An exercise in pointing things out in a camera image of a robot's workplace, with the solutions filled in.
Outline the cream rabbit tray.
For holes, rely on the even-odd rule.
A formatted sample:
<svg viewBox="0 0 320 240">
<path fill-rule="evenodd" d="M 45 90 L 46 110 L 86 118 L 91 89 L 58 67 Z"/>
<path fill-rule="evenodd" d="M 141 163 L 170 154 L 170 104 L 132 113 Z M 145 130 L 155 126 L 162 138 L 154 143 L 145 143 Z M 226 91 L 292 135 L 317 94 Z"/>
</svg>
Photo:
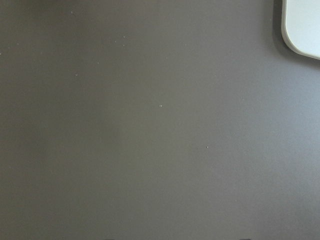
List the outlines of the cream rabbit tray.
<svg viewBox="0 0 320 240">
<path fill-rule="evenodd" d="M 320 2 L 318 0 L 284 0 L 281 35 L 295 53 L 320 59 Z"/>
</svg>

